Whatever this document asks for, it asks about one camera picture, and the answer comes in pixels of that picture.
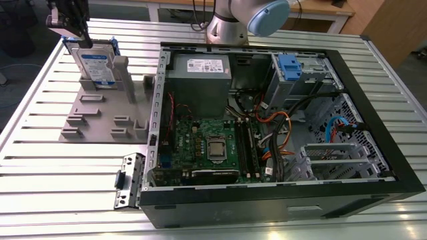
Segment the green circuit board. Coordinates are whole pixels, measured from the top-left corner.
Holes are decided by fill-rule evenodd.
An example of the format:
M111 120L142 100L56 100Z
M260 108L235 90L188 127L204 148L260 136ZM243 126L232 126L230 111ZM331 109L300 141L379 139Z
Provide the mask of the green circuit board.
M168 154L160 154L159 156L160 165L155 176L159 186L187 185L186 179L191 178L192 171L200 170L235 170L239 172L235 183L263 182L260 174L252 173L248 177L250 174L246 173L248 171L247 166L251 163L244 163L244 167L242 166L238 150L239 133L235 130L235 125L235 120L176 120L171 151ZM255 133L258 127L256 123L251 123L246 131L252 130ZM248 138L244 141L240 144L248 144ZM251 147L250 154L256 160L255 168L260 169L255 147Z
M234 120L178 120L172 168L239 170L234 125ZM212 137L226 142L226 160L223 161L208 160L208 139Z

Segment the ram slot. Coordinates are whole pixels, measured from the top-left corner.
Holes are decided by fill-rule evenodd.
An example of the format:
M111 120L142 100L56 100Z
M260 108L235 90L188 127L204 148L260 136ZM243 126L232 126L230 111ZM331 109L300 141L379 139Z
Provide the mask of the ram slot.
M254 127L252 127L252 123L251 123L251 119L248 119L247 121L247 125L248 125L248 134L250 134L250 140L251 140L251 159L252 159L252 166L254 166L254 173L256 178L259 178L262 176L262 171L260 171L260 165L259 165L259 156L258 156L258 152L256 152L256 140L255 140L255 136L254 136Z
M254 141L252 141L252 133L251 133L251 127L247 124L247 122L243 122L242 125L242 131L243 131L243 147L244 147L244 160L246 160L246 165L247 165L247 171L248 173L255 176L255 166L254 166L254 155L252 155L252 146L254 146Z
M238 148L238 157L239 157L239 165L240 165L240 172L244 177L251 177L248 176L248 166L247 166L247 152L246 152L246 141L243 137L243 128L242 128L242 123L236 121L234 123L234 131L235 131L235 145Z

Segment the floor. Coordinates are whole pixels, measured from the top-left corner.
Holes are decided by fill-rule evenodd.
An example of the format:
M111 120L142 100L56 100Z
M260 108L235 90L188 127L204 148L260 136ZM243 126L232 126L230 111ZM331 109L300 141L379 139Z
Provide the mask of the floor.
M47 15L49 14L49 9L47 8L44 0L35 0L33 11L39 19L39 24L28 29L28 33L36 45L35 52L27 57L12 58L0 50L0 73L3 73L8 79L8 85L0 87L0 132L4 129L20 100L37 76L41 68L39 66L43 66L48 59L60 38L59 34L48 30L44 24ZM142 7L100 6L89 4L89 13L92 18L136 21L150 20L148 10ZM159 11L159 18L162 22L190 23L192 21L192 13L170 13L166 9L162 9ZM15 64L31 65L11 66L3 69L3 67ZM427 59L418 60L415 55L410 55L396 69L396 72L420 104L427 109Z

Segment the metal bracket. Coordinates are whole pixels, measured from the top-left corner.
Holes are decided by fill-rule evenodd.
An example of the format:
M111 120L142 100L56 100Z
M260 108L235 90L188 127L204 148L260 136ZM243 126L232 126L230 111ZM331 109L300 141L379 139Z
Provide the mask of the metal bracket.
M113 209L138 209L140 182L143 180L146 156L132 153L123 157L122 168L118 171L113 186L118 189Z
M376 178L370 150L356 143L314 143L300 148L284 167L286 181L347 179L356 173L362 178Z

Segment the metal table rail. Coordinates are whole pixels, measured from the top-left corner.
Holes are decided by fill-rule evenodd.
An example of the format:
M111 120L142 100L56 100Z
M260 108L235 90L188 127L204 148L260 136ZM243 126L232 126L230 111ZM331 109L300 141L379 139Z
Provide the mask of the metal table rail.
M160 42L204 43L188 24L92 19L93 39L119 41L134 81L154 75ZM371 42L354 35L279 31L250 44L338 50L415 173L427 184L427 114ZM146 145L59 143L80 73L59 42L0 135L0 238L420 239L427 193L348 218L155 229L142 211L113 211L122 157Z

